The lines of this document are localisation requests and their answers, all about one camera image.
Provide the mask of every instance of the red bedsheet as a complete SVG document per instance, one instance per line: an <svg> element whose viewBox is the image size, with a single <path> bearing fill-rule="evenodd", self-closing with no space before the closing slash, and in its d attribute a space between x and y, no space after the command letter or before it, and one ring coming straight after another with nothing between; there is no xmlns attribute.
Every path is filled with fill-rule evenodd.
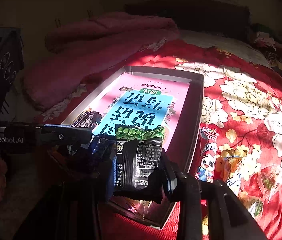
<svg viewBox="0 0 282 240"><path fill-rule="evenodd" d="M216 48L203 49L181 40L165 43L159 50L146 49L124 62L86 77L77 91L43 113L36 121L61 123L102 80L124 65L144 65L194 71L204 75L205 90L201 122L220 128L219 149L247 149L254 161L244 176L243 191L262 197L257 185L258 170L273 164L282 167L282 78L276 72ZM190 173L199 154L196 153ZM221 172L216 171L215 178ZM166 226L156 230L100 208L104 239L175 239L179 207ZM269 239L282 239L282 190L264 204L258 220Z"/></svg>

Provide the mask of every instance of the pink blanket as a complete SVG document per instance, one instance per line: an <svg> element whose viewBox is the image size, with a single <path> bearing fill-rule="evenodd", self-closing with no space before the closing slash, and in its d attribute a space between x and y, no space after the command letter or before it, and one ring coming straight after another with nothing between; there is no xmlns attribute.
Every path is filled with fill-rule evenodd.
<svg viewBox="0 0 282 240"><path fill-rule="evenodd" d="M46 36L52 57L35 64L23 80L25 92L42 109L62 101L85 76L116 65L145 44L156 51L178 37L169 18L110 13L55 29Z"/></svg>

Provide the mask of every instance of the qr code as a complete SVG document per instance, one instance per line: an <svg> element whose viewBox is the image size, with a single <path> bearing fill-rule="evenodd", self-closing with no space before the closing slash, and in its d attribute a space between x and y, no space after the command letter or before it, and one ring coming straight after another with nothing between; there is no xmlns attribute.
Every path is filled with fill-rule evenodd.
<svg viewBox="0 0 282 240"><path fill-rule="evenodd" d="M117 150L116 150L116 153L117 154L123 154L123 146L124 146L124 143L123 141L118 141L116 142L116 147L117 147Z"/></svg>

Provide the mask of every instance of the nutrition facts table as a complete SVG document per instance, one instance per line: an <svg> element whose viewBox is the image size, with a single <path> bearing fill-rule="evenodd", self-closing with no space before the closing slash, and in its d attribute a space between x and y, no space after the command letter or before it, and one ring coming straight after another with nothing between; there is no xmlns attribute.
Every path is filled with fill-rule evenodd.
<svg viewBox="0 0 282 240"><path fill-rule="evenodd" d="M154 169L159 167L159 161L161 156L160 145L144 145L139 144L136 153L136 167L140 169Z"/></svg>

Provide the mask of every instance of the panda cartoon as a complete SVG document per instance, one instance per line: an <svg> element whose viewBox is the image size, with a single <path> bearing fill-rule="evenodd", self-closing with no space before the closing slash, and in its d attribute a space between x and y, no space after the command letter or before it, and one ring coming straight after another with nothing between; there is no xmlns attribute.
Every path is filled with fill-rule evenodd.
<svg viewBox="0 0 282 240"><path fill-rule="evenodd" d="M203 157L200 167L197 171L197 176L199 180L207 181L212 178L212 171L214 171L215 159L211 154Z"/></svg>

